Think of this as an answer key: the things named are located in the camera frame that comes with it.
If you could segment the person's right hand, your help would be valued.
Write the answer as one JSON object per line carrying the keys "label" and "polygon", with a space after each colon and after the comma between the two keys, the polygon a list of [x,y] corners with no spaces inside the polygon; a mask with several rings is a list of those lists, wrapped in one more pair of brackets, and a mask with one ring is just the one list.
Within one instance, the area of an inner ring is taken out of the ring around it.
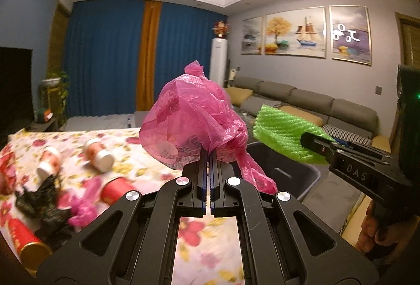
{"label": "person's right hand", "polygon": [[365,255],[371,252],[375,246],[390,247],[394,245],[394,249],[387,256],[387,263],[392,263],[409,244],[419,224],[419,217],[413,216],[409,220],[380,228],[379,221],[374,216],[375,207],[376,203],[372,200],[362,221],[355,249]]}

